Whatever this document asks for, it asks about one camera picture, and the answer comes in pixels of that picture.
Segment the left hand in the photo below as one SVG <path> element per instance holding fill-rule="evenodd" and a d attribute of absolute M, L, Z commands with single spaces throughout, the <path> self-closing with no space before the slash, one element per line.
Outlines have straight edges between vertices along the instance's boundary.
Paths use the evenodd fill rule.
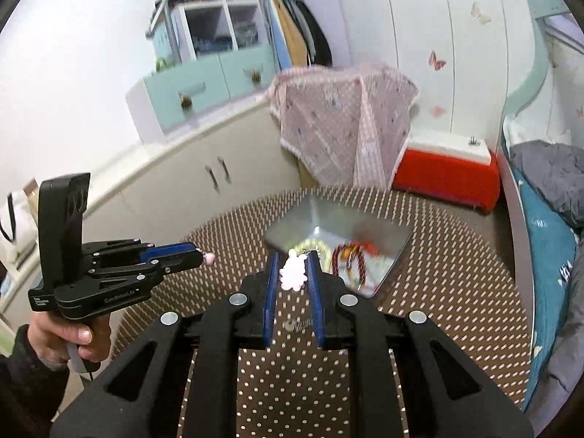
<path fill-rule="evenodd" d="M 67 344 L 93 363 L 105 361 L 111 350 L 110 315 L 94 318 L 90 325 L 68 321 L 53 312 L 34 312 L 27 337 L 36 355 L 46 363 L 66 364 Z"/>

